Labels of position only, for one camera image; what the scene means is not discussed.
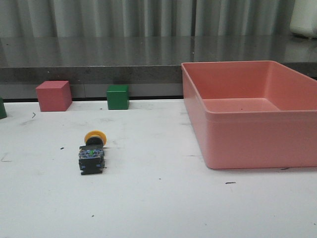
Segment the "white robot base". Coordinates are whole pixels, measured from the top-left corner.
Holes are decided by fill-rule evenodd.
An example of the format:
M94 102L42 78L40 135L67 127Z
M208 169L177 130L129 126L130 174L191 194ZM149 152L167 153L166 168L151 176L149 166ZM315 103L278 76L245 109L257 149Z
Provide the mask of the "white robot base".
M290 21L293 34L317 37L317 0L295 0Z

